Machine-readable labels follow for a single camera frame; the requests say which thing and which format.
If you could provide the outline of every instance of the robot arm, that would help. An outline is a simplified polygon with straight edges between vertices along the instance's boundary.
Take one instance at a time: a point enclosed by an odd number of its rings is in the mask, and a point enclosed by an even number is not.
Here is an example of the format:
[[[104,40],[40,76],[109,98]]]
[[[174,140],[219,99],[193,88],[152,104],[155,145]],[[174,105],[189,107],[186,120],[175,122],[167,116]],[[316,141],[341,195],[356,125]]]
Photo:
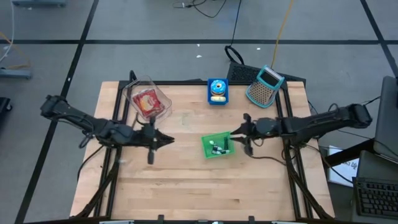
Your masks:
[[[155,119],[142,124],[140,130],[133,130],[125,124],[119,124],[103,118],[94,118],[70,106],[61,96],[47,96],[46,102],[40,108],[45,118],[58,121],[65,119],[83,130],[87,136],[95,136],[100,144],[106,147],[142,146],[149,149],[148,164],[154,163],[155,151],[167,144],[173,143],[174,138],[162,134],[155,129]]]
[[[311,138],[323,136],[340,128],[367,128],[372,118],[364,105],[352,104],[333,111],[308,116],[306,118],[259,118],[252,122],[248,114],[240,128],[231,134],[243,134],[245,137],[231,138],[245,145],[245,153],[252,156],[251,141],[282,137],[293,147],[307,143]]]

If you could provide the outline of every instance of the yellow cable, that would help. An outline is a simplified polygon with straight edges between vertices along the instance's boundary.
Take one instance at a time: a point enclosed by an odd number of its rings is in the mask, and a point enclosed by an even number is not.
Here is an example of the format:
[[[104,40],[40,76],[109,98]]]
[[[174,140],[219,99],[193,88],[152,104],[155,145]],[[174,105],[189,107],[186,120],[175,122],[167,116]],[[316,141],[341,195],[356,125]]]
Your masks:
[[[11,44],[11,41],[2,32],[0,32],[0,36],[4,40],[6,40],[9,44]],[[29,57],[26,56],[26,54],[24,54],[23,51],[18,46],[16,46],[15,44],[12,44],[10,47],[14,47],[17,50],[17,52],[19,53],[19,55],[21,55],[22,57],[24,57],[26,59],[27,64],[25,64],[25,65],[11,65],[11,66],[7,67],[7,69],[29,68],[29,67],[32,66],[31,63],[30,63]]]
[[[274,66],[274,62],[275,62],[275,58],[276,58],[276,52],[277,52],[277,49],[278,49],[279,39],[280,39],[280,36],[282,35],[282,30],[284,29],[284,26],[285,26],[287,17],[289,16],[290,10],[292,9],[292,5],[293,5],[293,0],[290,0],[289,8],[286,11],[286,15],[285,15],[284,21],[282,23],[282,26],[279,29],[278,38],[276,38],[276,44],[275,44],[275,48],[274,48],[274,56],[272,57],[271,68]]]

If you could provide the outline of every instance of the cheese grater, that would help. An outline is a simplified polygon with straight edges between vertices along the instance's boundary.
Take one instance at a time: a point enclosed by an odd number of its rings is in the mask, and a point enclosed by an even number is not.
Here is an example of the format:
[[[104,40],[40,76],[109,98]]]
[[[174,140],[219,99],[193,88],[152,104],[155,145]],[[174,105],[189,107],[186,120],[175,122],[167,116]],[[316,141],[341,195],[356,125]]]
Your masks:
[[[285,78],[265,65],[254,81],[246,90],[246,96],[261,108],[267,108],[274,100]]]

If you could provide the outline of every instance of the green box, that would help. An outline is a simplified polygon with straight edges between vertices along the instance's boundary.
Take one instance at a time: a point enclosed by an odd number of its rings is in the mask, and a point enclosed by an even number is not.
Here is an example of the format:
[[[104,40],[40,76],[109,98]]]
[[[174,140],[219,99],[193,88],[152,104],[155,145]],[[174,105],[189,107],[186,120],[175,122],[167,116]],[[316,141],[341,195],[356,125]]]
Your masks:
[[[214,141],[217,146],[222,147],[224,149],[224,141],[225,141],[224,138],[225,137],[228,138],[229,153],[221,154],[221,155],[211,153],[213,150],[213,145],[210,144],[210,141]],[[214,158],[214,157],[218,157],[218,156],[226,156],[226,155],[234,154],[235,153],[234,142],[232,140],[230,140],[230,137],[231,137],[231,133],[229,131],[224,132],[224,133],[203,136],[201,138],[201,143],[203,145],[203,151],[205,153],[205,158],[210,159],[210,158]]]

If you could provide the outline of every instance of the wooden tabletop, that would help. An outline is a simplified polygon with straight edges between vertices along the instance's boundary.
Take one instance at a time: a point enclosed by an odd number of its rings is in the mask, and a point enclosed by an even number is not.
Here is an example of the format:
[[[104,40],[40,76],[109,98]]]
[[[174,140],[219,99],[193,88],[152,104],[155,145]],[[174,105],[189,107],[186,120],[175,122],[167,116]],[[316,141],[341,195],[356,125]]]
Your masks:
[[[294,116],[310,115],[302,82],[288,82]],[[95,111],[97,118],[112,118],[118,82],[104,82]],[[229,103],[211,106],[206,86],[159,86],[172,100],[172,114],[158,125],[175,142],[160,148],[155,164],[147,164],[147,149],[124,147],[114,206],[113,219],[155,220],[294,220],[294,211],[286,167],[269,159],[251,159],[236,142],[236,153],[205,159],[201,146],[203,135],[233,131],[244,121],[243,113],[253,119],[277,117],[275,104],[262,109],[252,104],[244,92],[246,86],[229,87]],[[135,110],[131,106],[127,123]],[[311,140],[310,145],[317,147]],[[90,141],[85,158],[99,147]],[[254,146],[255,156],[281,158],[280,138],[267,139]],[[334,216],[322,160],[310,147],[301,150],[308,189],[327,213]],[[90,160],[80,174],[71,215],[76,215],[98,189],[105,150]],[[302,194],[297,188],[300,210],[305,217]],[[101,214],[105,213],[108,192],[104,194]]]

